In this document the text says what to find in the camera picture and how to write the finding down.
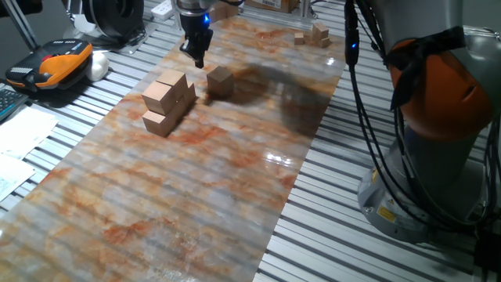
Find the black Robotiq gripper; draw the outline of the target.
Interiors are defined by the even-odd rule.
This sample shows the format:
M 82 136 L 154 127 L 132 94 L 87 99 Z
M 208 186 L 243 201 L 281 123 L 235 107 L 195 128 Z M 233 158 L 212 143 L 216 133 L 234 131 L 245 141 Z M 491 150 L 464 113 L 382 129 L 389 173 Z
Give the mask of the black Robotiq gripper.
M 199 15 L 181 15 L 182 29 L 185 32 L 185 41 L 179 50 L 195 63 L 195 67 L 204 67 L 204 56 L 209 49 L 213 31 L 210 29 L 211 19 L 207 13 Z

